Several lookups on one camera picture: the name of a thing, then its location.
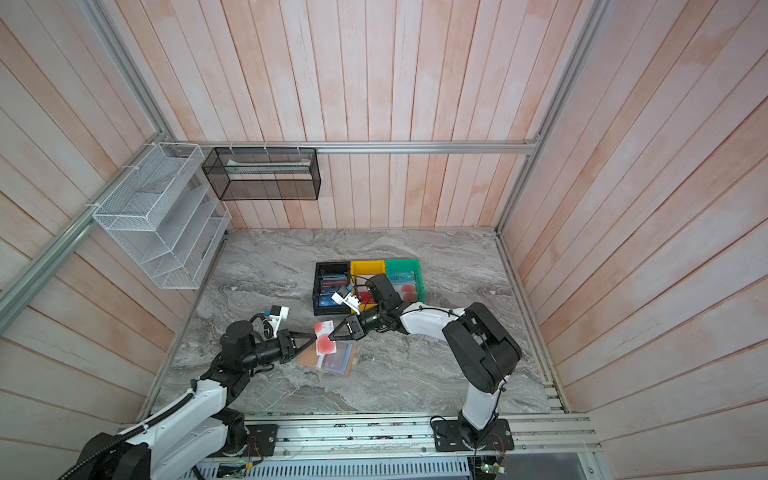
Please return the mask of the white card with red circle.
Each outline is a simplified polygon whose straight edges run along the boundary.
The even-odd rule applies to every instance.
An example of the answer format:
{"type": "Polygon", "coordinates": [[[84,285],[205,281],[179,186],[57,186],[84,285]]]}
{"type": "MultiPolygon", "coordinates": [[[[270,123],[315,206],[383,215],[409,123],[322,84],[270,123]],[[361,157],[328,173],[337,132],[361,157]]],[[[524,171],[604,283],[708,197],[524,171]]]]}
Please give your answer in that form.
{"type": "Polygon", "coordinates": [[[325,356],[337,352],[337,344],[330,339],[334,332],[335,325],[331,320],[318,322],[314,325],[316,335],[315,350],[318,356],[325,356]]]}

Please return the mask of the tan leather card holder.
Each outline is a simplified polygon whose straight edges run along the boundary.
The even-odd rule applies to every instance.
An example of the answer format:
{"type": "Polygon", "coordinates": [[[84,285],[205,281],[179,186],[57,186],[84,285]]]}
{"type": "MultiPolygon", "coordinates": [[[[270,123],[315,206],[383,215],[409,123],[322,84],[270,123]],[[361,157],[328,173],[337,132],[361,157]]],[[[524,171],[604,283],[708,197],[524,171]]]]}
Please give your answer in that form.
{"type": "Polygon", "coordinates": [[[303,351],[296,362],[306,368],[320,372],[348,377],[355,362],[357,344],[350,341],[338,341],[336,351],[328,354],[318,354],[315,345],[303,351]]]}

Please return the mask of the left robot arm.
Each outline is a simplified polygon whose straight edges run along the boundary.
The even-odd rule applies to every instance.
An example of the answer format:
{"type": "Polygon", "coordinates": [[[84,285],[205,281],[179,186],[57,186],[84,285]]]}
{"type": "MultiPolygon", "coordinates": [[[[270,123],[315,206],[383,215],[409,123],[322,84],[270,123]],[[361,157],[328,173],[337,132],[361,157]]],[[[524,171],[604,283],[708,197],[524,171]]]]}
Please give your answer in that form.
{"type": "Polygon", "coordinates": [[[217,452],[248,448],[243,415],[229,406],[255,374],[286,363],[316,340],[313,332],[277,330],[263,338],[248,320],[230,324],[208,370],[175,402],[115,435],[98,434],[62,479],[176,479],[217,452]]]}

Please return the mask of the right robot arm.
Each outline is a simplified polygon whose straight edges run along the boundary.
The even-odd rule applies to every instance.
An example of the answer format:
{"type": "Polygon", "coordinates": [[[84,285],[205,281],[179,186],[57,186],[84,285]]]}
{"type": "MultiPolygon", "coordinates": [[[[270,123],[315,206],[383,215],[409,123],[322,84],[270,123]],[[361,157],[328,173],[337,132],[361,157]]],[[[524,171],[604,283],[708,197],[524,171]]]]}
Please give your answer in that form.
{"type": "Polygon", "coordinates": [[[465,402],[455,420],[433,416],[430,428],[439,452],[512,450],[509,423],[499,414],[499,400],[523,358],[521,347],[482,303],[449,309],[401,297],[384,274],[366,281],[374,306],[365,310],[354,290],[341,287],[331,299],[352,310],[334,328],[333,341],[360,340],[370,332],[398,332],[442,340],[449,346],[469,382],[465,402]]]}

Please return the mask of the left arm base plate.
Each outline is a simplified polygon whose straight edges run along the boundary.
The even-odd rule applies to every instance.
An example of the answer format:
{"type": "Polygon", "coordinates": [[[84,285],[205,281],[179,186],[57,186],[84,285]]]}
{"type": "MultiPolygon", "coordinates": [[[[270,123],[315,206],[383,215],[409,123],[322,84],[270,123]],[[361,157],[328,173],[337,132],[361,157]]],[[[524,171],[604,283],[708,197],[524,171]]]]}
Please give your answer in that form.
{"type": "Polygon", "coordinates": [[[266,458],[274,455],[277,424],[230,425],[224,446],[216,456],[266,458]]]}

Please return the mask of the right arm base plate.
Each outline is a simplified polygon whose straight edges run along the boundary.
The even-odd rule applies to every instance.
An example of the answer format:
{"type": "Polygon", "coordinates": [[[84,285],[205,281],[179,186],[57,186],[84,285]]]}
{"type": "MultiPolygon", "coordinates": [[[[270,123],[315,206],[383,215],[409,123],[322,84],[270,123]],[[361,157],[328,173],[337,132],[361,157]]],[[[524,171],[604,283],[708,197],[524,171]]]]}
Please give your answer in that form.
{"type": "Polygon", "coordinates": [[[448,420],[442,416],[433,416],[429,424],[438,452],[472,450],[506,453],[515,449],[511,428],[505,419],[494,418],[483,430],[476,430],[465,420],[448,420]]]}

